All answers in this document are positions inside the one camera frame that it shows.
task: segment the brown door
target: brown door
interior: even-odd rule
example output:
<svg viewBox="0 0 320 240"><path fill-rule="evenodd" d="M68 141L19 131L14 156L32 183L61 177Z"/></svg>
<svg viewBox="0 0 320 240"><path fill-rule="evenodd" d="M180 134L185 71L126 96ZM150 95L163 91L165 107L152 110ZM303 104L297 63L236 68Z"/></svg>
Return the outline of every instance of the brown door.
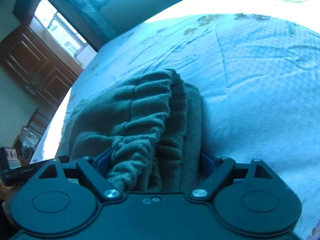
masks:
<svg viewBox="0 0 320 240"><path fill-rule="evenodd" d="M21 25L0 43L0 64L35 97L58 108L77 76Z"/></svg>

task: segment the window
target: window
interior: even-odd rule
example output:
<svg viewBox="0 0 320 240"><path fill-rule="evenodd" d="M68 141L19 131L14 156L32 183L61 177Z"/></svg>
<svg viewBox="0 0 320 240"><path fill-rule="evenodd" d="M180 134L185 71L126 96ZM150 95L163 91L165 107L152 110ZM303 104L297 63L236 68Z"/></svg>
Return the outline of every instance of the window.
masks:
<svg viewBox="0 0 320 240"><path fill-rule="evenodd" d="M87 41L48 0L41 0L35 16L72 57L87 46Z"/></svg>

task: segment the blue curtain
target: blue curtain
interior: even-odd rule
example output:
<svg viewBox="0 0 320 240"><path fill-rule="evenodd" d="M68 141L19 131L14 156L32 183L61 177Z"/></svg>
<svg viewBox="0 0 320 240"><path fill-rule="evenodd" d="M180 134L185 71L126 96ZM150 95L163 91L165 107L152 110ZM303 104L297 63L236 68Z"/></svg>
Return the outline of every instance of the blue curtain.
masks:
<svg viewBox="0 0 320 240"><path fill-rule="evenodd" d="M102 39L103 42L118 36L116 31L102 17L100 12L88 0L63 0L76 9L89 27Z"/></svg>

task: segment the metal screw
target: metal screw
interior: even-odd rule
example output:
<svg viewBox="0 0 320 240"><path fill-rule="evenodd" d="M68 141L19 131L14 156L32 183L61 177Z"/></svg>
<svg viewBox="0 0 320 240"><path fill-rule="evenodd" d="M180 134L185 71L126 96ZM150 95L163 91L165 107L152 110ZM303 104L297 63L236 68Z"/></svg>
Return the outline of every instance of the metal screw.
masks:
<svg viewBox="0 0 320 240"><path fill-rule="evenodd" d="M152 200L153 202L159 202L159 201L160 201L160 198L158 198L158 197L153 197L151 200Z"/></svg>
<svg viewBox="0 0 320 240"><path fill-rule="evenodd" d="M104 192L107 198L117 198L120 196L120 192L116 189L108 189Z"/></svg>
<svg viewBox="0 0 320 240"><path fill-rule="evenodd" d="M150 204L151 203L151 199L145 198L144 200L142 200L142 202L145 203L145 204Z"/></svg>
<svg viewBox="0 0 320 240"><path fill-rule="evenodd" d="M204 190L204 189L195 189L194 191L192 191L192 195L194 196L194 197L205 197L205 196L207 196L207 194L208 194L208 192L206 191L206 190Z"/></svg>

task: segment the bed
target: bed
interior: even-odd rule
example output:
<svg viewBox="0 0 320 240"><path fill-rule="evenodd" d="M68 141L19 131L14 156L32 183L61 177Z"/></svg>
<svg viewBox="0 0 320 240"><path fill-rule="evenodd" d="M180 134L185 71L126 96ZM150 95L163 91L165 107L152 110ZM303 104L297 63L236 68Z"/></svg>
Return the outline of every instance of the bed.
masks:
<svg viewBox="0 0 320 240"><path fill-rule="evenodd" d="M82 99L173 68L203 100L202 146L263 159L297 193L295 233L320 228L320 0L184 0L107 43L66 95L31 162L55 157Z"/></svg>

